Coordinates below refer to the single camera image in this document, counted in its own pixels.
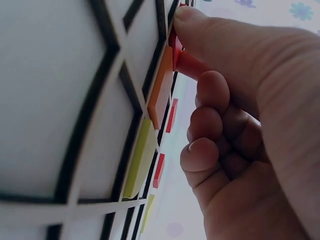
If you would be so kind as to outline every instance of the white panel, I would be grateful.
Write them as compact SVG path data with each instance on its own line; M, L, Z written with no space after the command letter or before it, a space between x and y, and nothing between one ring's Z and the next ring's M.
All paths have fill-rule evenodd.
M126 239L132 239L132 235L134 234L134 230L135 230L135 226L136 226L136 221L137 221L137 218L138 218L138 212L139 212L139 206L137 206L135 209L134 209L134 213L133 213L133 216L132 216L132 220L131 220L131 223L130 223L130 227L129 227L129 231L128 231L128 236Z
M143 86L159 39L156 1L145 0L128 33L131 60L139 86Z
M174 0L164 0L164 7L165 7L165 12L167 17L173 2Z
M4 228L0 227L1 240L45 240L46 227L38 228Z
M124 230L128 209L115 213L109 240L120 240Z
M89 159L83 171L81 198L111 196L134 109L118 79L103 89L86 136L81 158Z
M115 1L117 4L118 14L121 17L124 17L134 0L113 0L113 1Z
M106 50L87 1L0 7L0 191L51 197Z
M100 240L105 216L73 223L68 240Z

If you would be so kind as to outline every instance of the orange tab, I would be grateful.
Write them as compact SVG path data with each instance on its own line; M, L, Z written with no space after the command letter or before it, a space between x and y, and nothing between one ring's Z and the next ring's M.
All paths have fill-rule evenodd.
M156 130L160 129L163 121L173 82L172 55L172 47L166 46L147 107Z

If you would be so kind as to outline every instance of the colored tab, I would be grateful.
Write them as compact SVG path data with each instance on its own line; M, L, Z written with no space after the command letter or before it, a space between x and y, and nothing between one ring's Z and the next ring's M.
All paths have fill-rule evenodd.
M171 130L175 124L175 119L176 119L176 113L177 113L177 108L178 108L178 99L174 98L172 101L172 107L169 115L169 120L168 124L166 126L166 133L171 133Z
M150 119L144 119L134 149L123 198L134 198L147 177L157 146L156 133Z
M148 203L146 205L146 210L145 210L142 226L141 226L141 233L144 232L144 230L146 228L146 224L150 218L150 215L151 215L150 213L152 212L152 205L153 205L152 203L154 202L154 200L155 200L155 195L150 194Z
M173 82L172 53L172 48L166 46L147 107L156 130L160 129L163 121Z
M156 166L155 175L152 183L155 189L159 187L161 176L164 171L164 167L165 167L165 155L161 153L159 156L158 165Z

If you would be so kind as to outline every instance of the purple flower pattern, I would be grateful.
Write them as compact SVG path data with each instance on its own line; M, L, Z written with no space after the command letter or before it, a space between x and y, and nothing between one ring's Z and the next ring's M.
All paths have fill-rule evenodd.
M247 7L247 8L253 8L256 9L257 7L255 5L252 5L252 0L235 0L237 4L240 4L241 6Z

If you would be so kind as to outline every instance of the fingernail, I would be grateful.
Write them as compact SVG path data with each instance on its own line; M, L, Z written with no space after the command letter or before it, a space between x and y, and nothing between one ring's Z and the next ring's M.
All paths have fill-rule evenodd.
M195 142L192 142L189 146L188 146L188 151L191 152L192 151L192 146L194 145Z
M201 11L190 6L178 7L174 17L180 21L187 22L195 17L205 16Z

